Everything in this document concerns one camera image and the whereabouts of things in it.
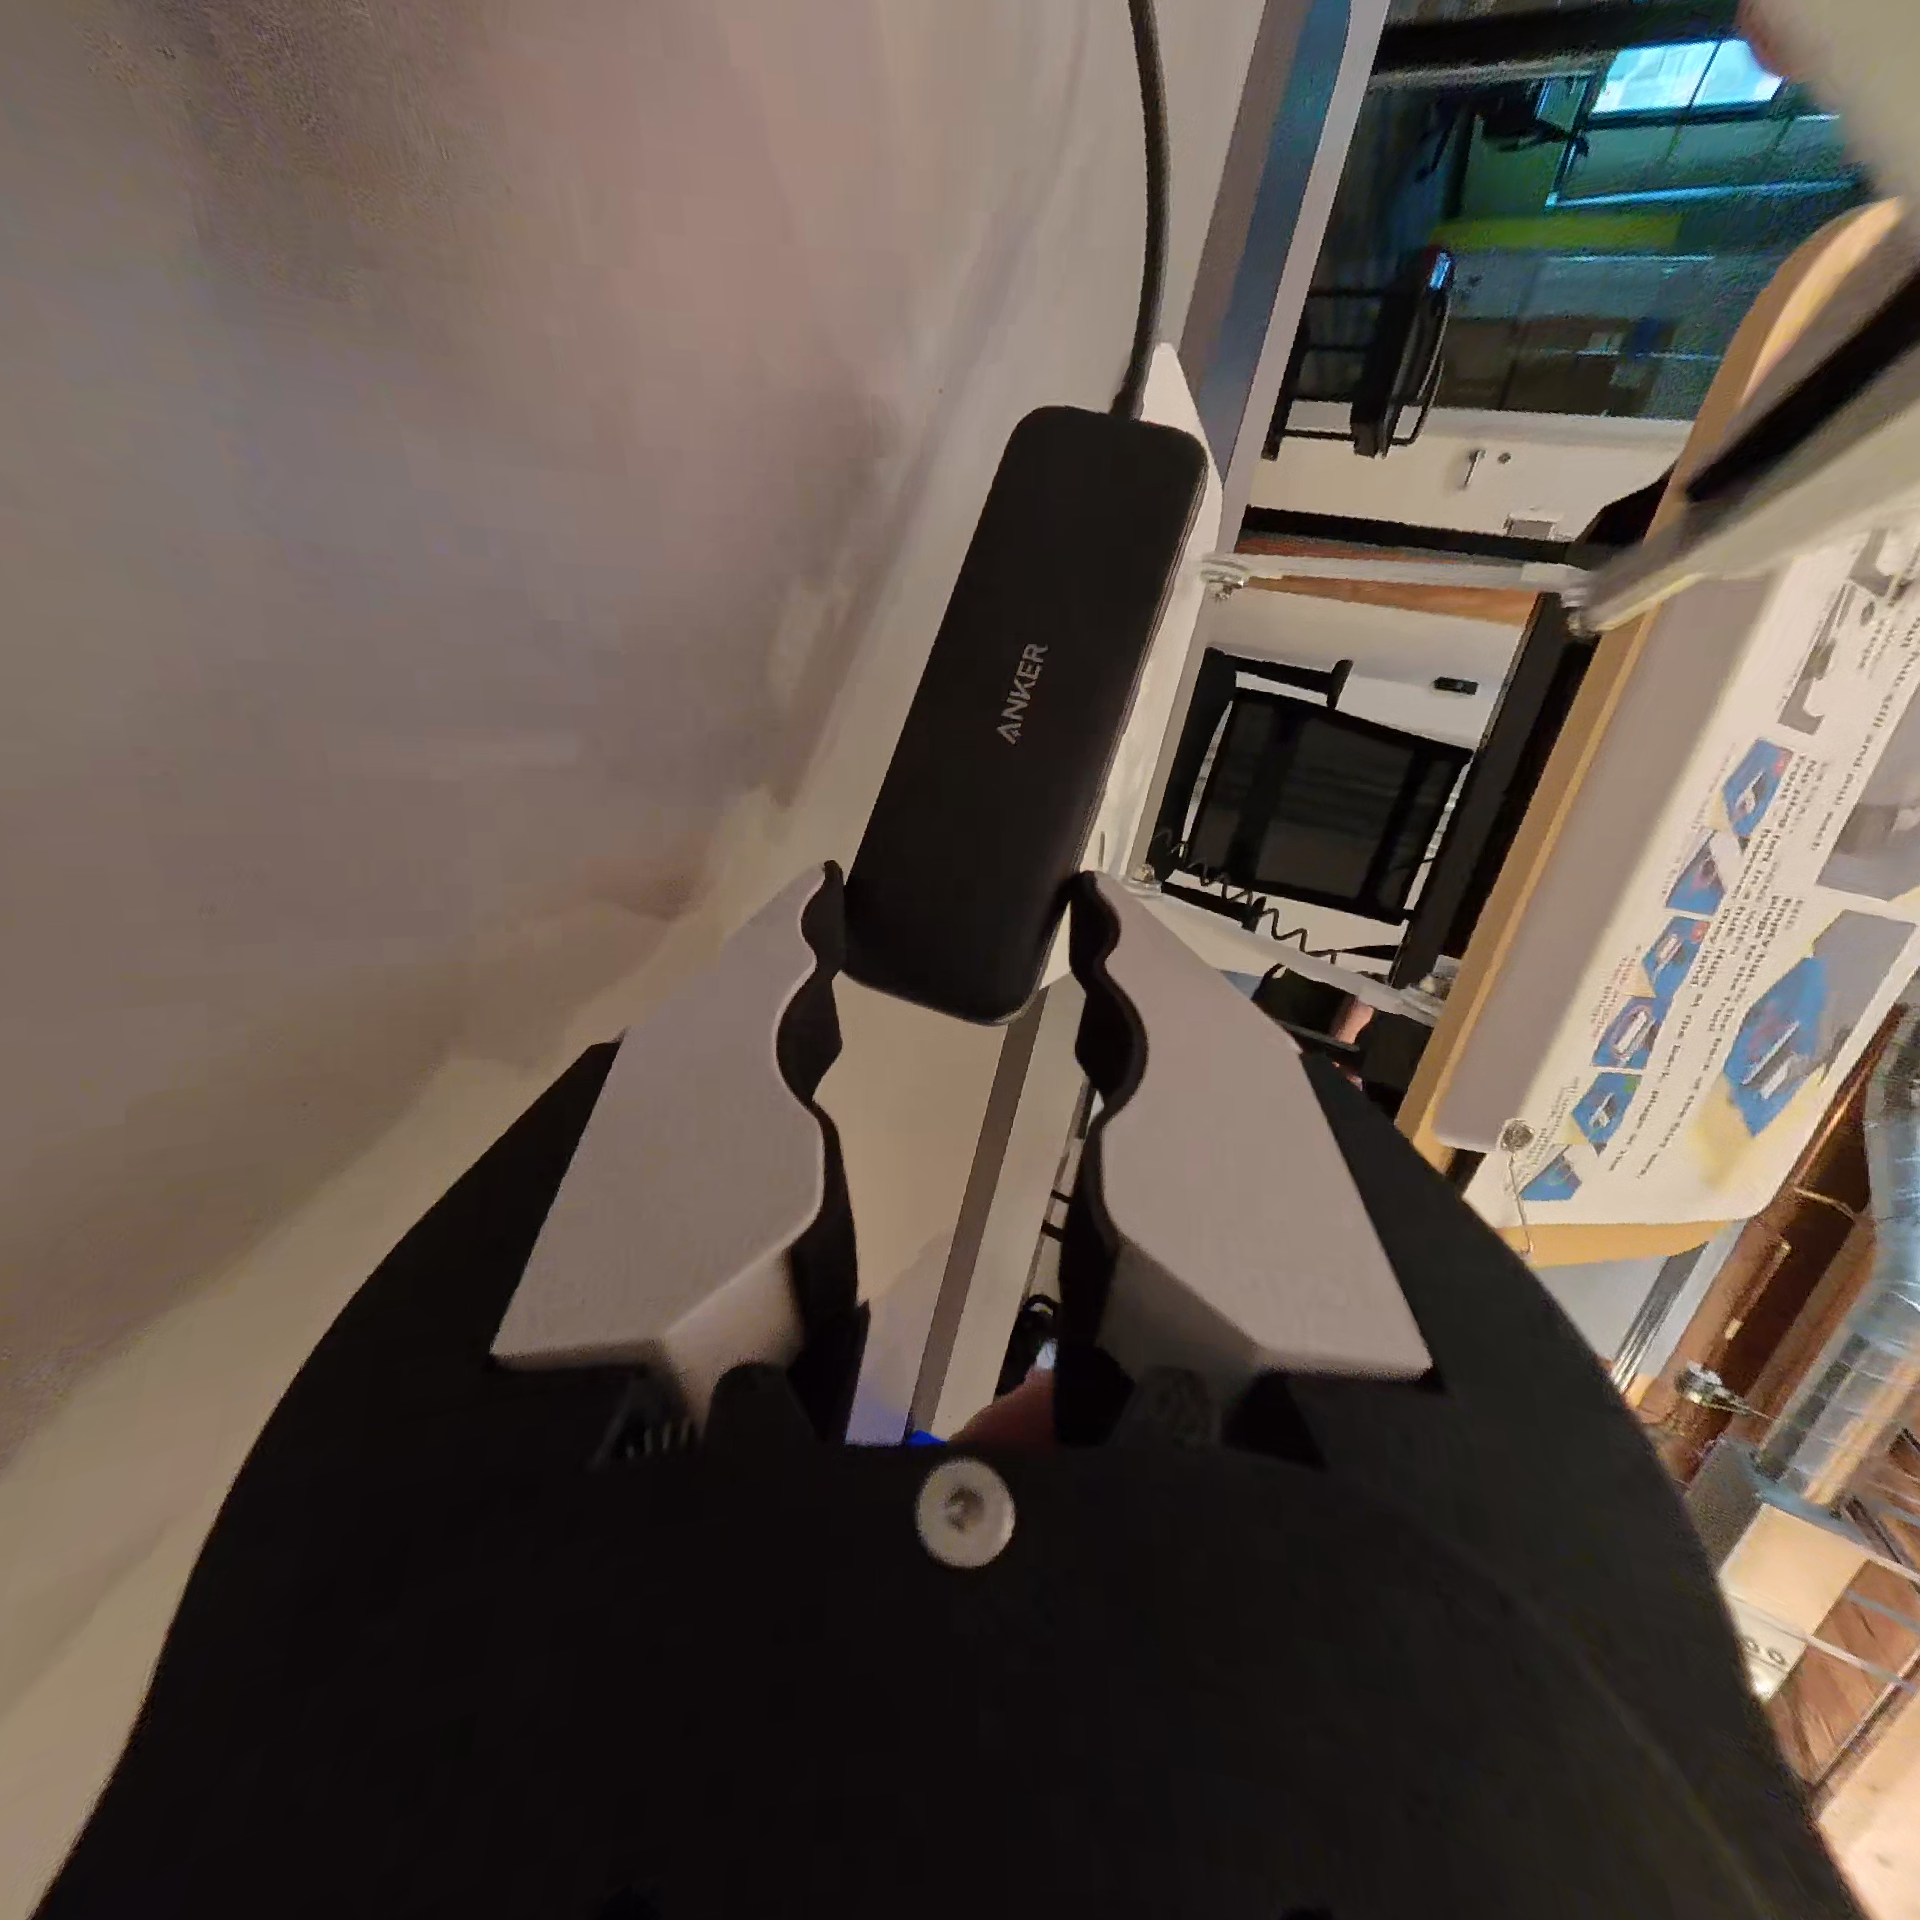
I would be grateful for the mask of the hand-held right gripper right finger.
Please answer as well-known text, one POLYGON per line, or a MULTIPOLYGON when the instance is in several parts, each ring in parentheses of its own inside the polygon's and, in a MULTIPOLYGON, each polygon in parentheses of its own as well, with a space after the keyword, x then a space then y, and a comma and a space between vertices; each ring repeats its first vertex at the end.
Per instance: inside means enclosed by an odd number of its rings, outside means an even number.
POLYGON ((1217 1405, 1267 1373, 1414 1383, 1427 1349, 1290 1035, 1111 877, 1070 889, 1094 1096, 1065 1346, 1217 1405))

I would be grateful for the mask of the silver ventilation duct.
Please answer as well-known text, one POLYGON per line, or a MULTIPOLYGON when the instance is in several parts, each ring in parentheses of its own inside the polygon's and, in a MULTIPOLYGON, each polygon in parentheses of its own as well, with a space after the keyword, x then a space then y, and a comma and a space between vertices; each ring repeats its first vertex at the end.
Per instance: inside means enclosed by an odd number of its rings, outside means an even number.
POLYGON ((1689 1488, 1726 1434, 1760 1443, 1859 1295, 1877 1247, 1864 1122, 1903 1008, 1881 1022, 1773 1197, 1735 1227, 1641 1415, 1689 1488))

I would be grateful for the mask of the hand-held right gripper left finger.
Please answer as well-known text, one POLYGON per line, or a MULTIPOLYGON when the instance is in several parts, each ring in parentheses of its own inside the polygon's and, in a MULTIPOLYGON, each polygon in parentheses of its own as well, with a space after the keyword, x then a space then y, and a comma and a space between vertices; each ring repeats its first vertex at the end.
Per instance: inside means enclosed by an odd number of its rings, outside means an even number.
POLYGON ((758 1362, 809 1409, 850 1405, 857 1235, 821 1103, 842 959, 842 875, 803 870, 622 1033, 493 1360, 631 1362, 677 1409, 758 1362))

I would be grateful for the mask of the slim dark grey hub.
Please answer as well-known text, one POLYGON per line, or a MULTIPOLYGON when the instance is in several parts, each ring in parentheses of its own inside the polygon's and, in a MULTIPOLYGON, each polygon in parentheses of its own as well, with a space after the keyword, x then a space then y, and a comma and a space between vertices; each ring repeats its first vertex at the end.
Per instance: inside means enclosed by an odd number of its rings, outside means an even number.
POLYGON ((1014 424, 848 873, 853 979, 967 1024, 1032 998, 1206 480, 1176 424, 1014 424))

